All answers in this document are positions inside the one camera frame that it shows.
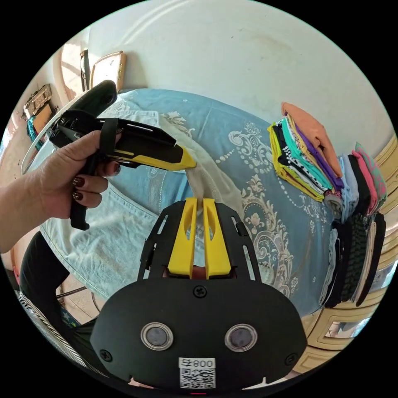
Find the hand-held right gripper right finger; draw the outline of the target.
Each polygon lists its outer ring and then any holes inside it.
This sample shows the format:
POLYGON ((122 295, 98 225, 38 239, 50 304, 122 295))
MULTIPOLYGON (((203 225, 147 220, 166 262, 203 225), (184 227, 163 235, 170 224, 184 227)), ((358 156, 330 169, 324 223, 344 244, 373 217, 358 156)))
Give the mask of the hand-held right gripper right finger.
POLYGON ((213 199, 203 199, 203 217, 206 278, 226 278, 230 275, 231 264, 216 209, 216 203, 213 199))

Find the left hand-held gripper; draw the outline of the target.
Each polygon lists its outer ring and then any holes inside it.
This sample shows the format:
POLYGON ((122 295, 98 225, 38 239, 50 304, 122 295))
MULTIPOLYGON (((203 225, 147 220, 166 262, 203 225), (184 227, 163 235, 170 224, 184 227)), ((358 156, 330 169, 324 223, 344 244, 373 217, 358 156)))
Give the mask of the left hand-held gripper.
POLYGON ((49 140, 62 148, 97 130, 101 133, 99 149, 88 157, 80 174, 94 175, 105 160, 129 168, 144 165, 167 171, 197 165, 189 152, 161 128, 119 118, 97 118, 83 110, 65 111, 52 126, 49 140))

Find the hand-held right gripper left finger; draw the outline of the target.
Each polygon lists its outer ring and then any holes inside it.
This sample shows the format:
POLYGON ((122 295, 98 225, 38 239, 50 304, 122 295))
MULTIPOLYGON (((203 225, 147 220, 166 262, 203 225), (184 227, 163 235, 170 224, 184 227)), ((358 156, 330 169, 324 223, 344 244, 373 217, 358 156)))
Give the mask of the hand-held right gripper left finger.
POLYGON ((168 271, 176 277, 192 277, 195 252, 197 199, 187 198, 182 208, 168 271))

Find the person's left hand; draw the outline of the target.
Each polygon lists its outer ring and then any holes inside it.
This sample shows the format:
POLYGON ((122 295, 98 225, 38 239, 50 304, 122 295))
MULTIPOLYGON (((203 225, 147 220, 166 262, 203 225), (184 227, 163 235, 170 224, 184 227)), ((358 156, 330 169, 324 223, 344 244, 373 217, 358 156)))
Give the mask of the person's left hand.
POLYGON ((24 191, 30 204, 24 204, 34 226, 50 218, 67 219, 73 202, 89 209, 99 206, 101 194, 108 188, 108 177, 116 176, 120 164, 100 163, 94 175, 84 174, 83 166, 100 145, 100 131, 95 130, 52 153, 35 171, 24 176, 24 191))

